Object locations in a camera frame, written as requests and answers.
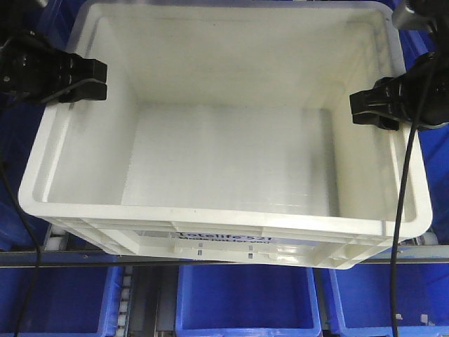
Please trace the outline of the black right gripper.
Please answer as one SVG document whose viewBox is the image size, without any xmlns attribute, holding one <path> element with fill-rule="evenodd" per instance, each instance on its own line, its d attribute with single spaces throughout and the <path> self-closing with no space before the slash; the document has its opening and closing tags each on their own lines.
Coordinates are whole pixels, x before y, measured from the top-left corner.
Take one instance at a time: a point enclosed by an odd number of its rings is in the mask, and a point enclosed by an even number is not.
<svg viewBox="0 0 449 337">
<path fill-rule="evenodd" d="M 425 53 L 403 75 L 383 77 L 369 90 L 349 96 L 352 121 L 398 131 L 411 125 L 418 115 L 420 131 L 448 124 L 448 57 L 437 52 Z"/>
</svg>

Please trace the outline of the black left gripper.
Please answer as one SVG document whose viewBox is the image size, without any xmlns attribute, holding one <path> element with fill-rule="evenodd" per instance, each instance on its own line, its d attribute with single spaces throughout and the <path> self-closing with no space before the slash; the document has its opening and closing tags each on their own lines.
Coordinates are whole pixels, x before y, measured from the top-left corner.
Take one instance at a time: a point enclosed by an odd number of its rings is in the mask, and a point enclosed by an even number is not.
<svg viewBox="0 0 449 337">
<path fill-rule="evenodd" d="M 1 31 L 1 94 L 7 105 L 107 98 L 107 65 L 63 53 L 31 30 Z"/>
</svg>

